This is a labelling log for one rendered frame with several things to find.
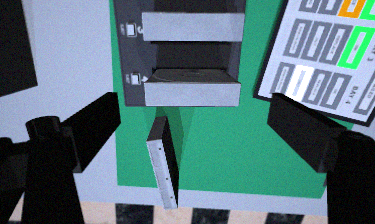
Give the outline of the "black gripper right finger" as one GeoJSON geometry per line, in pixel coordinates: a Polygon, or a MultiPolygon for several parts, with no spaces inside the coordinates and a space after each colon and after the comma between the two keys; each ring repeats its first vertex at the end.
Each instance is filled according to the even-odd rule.
{"type": "Polygon", "coordinates": [[[328,224],[375,224],[375,140],[282,94],[267,124],[316,172],[327,173],[328,224]]]}

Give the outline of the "status display screen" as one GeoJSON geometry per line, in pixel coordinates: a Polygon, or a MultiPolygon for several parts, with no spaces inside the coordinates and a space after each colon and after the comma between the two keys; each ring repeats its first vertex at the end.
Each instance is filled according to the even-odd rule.
{"type": "Polygon", "coordinates": [[[282,93],[337,120],[375,118],[375,0],[283,0],[252,98],[282,93]]]}

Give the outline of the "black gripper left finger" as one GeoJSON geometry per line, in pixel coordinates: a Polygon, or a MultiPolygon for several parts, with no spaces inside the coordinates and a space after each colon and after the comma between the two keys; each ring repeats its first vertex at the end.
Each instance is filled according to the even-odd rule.
{"type": "Polygon", "coordinates": [[[26,142],[0,137],[0,224],[23,193],[21,224],[85,224],[73,173],[83,173],[120,124],[118,94],[107,92],[63,122],[27,121],[26,142]]]}

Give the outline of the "green flat mat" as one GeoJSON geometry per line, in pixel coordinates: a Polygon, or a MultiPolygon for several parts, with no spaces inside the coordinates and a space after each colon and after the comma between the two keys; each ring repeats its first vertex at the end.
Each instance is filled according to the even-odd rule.
{"type": "Polygon", "coordinates": [[[113,0],[109,0],[117,186],[158,188],[146,140],[167,116],[179,190],[321,199],[327,173],[316,173],[268,124],[270,102],[252,98],[283,0],[246,0],[235,107],[126,107],[113,0]]]}

